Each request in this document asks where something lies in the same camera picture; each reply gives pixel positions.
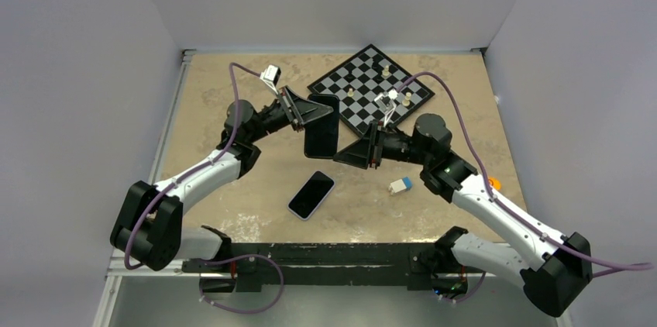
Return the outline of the black phone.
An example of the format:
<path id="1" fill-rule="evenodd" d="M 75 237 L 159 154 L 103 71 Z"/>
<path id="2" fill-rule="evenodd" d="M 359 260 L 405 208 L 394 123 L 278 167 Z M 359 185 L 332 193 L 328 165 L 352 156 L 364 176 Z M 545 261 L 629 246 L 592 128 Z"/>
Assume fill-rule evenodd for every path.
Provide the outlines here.
<path id="1" fill-rule="evenodd" d="M 304 155 L 312 159 L 332 159 L 338 151 L 340 100 L 335 95 L 310 94 L 309 100 L 330 106 L 333 112 L 305 128 Z"/>

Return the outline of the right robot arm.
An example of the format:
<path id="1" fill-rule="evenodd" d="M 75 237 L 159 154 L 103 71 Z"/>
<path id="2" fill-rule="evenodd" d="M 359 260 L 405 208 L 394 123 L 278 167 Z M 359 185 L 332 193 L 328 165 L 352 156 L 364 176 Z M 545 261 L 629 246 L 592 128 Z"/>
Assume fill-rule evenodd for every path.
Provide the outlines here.
<path id="1" fill-rule="evenodd" d="M 452 133 L 436 114 L 423 114 L 413 133 L 390 131 L 372 122 L 334 161 L 377 168 L 384 159 L 417 164 L 434 195 L 470 213 L 505 240 L 504 245 L 452 228 L 437 242 L 436 263 L 444 270 L 475 267 L 516 285 L 541 312 L 561 316 L 592 281 L 590 242 L 578 232 L 567 236 L 546 225 L 493 189 L 473 165 L 451 148 Z"/>

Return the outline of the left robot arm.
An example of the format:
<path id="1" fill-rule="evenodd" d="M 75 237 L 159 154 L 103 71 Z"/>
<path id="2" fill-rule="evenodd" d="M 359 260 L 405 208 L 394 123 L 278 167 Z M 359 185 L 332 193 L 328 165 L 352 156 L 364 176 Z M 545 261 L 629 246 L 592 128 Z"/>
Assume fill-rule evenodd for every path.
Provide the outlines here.
<path id="1" fill-rule="evenodd" d="M 110 243 L 124 253 L 124 266 L 158 271 L 173 260 L 200 260 L 220 272 L 231 261 L 229 238 L 202 226 L 184 229 L 183 217 L 220 187 L 249 173 L 260 157 L 256 142 L 290 126 L 301 132 L 317 122 L 339 124 L 339 106 L 302 98 L 282 87 L 270 105 L 256 110 L 236 99 L 227 109 L 222 140 L 205 158 L 166 180 L 137 181 L 127 191 L 110 235 Z"/>

